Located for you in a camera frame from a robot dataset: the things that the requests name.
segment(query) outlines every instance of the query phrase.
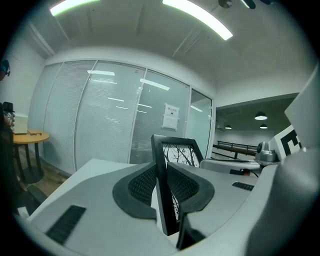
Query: pendant light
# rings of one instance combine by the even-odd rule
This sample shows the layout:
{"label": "pendant light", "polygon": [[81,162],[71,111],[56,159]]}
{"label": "pendant light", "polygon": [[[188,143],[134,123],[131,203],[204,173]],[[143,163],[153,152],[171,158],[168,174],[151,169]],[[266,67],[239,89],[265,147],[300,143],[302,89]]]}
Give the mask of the pendant light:
{"label": "pendant light", "polygon": [[255,115],[255,120],[266,120],[268,117],[266,115],[266,113],[259,111],[258,113],[256,113]]}

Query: floor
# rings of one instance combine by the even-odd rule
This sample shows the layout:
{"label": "floor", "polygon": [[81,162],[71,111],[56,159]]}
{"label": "floor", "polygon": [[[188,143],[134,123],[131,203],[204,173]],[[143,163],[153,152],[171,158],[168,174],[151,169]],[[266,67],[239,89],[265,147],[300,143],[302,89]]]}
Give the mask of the floor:
{"label": "floor", "polygon": [[[19,154],[20,154],[20,160],[22,164],[22,168],[27,168],[27,159],[26,159],[26,152],[25,148],[23,146],[19,147]],[[37,166],[36,164],[36,157],[35,154],[31,151],[29,151],[30,155],[30,161],[32,166]],[[16,173],[18,174],[18,166],[17,162],[14,161],[14,167],[16,170]],[[62,183],[64,183],[68,176],[62,174],[57,168],[55,168],[52,165],[47,164],[44,161],[41,161],[41,167],[44,172],[44,177],[37,183],[34,183],[32,185],[37,186],[47,197],[50,196]],[[28,184],[23,184],[20,182],[22,187],[25,189]]]}

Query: glass partition wall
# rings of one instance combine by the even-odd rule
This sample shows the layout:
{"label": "glass partition wall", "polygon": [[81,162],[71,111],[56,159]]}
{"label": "glass partition wall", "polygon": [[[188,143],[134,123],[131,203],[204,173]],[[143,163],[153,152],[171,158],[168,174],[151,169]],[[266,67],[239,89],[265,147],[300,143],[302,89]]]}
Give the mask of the glass partition wall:
{"label": "glass partition wall", "polygon": [[[181,82],[152,71],[146,73],[133,128],[130,164],[153,161],[152,134],[184,138],[189,94],[189,86]],[[166,125],[165,113],[168,108],[176,111]]]}
{"label": "glass partition wall", "polygon": [[69,61],[46,66],[35,88],[29,129],[50,133],[42,157],[66,173],[91,159],[151,162],[152,134],[195,139],[206,156],[212,100],[161,73]]}

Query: glass door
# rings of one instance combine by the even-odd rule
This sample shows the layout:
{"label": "glass door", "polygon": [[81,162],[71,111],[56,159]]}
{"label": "glass door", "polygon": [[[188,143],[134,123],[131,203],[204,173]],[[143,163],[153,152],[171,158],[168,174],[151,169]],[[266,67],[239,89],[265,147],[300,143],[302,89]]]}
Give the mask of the glass door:
{"label": "glass door", "polygon": [[211,99],[192,90],[185,137],[196,141],[203,158],[206,158],[210,137],[211,107]]}

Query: round wooden table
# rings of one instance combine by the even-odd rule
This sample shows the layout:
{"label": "round wooden table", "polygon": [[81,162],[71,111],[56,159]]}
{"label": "round wooden table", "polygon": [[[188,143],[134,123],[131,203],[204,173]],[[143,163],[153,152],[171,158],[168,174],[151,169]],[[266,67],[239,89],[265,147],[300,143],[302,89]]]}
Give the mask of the round wooden table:
{"label": "round wooden table", "polygon": [[[49,133],[41,130],[29,129],[27,134],[13,134],[13,143],[15,156],[22,181],[26,184],[32,184],[40,181],[44,177],[44,171],[41,168],[39,157],[39,142],[49,139]],[[28,144],[34,144],[36,167],[31,166]],[[24,145],[25,157],[28,168],[22,169],[19,146]]]}

